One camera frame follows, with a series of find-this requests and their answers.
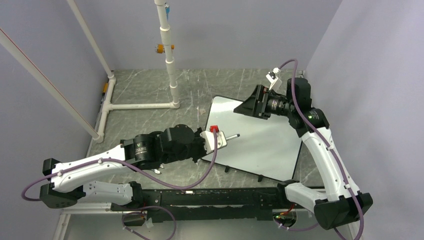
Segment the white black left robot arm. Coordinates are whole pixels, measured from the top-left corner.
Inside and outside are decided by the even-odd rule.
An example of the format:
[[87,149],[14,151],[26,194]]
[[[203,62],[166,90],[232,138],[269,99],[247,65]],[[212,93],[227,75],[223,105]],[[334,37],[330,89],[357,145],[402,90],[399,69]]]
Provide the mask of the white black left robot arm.
[[208,154],[215,157],[219,146],[216,129],[193,131],[187,125],[178,124],[163,131],[123,139],[110,150],[77,161],[46,159],[43,174],[49,183],[41,186],[39,198],[52,209],[67,208],[84,200],[137,210],[145,204],[141,184],[135,181],[112,184],[98,179],[110,174],[138,172],[153,180],[147,170],[187,159],[197,162]]

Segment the white whiteboard black frame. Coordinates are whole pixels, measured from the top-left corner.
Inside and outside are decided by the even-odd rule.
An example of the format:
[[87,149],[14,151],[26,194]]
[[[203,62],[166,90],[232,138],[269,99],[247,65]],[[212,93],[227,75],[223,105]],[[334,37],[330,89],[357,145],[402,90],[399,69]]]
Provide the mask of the white whiteboard black frame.
[[216,164],[277,181],[293,178],[302,145],[284,116],[259,119],[234,113],[240,100],[212,99],[206,127],[218,126],[226,137],[239,134],[217,153]]

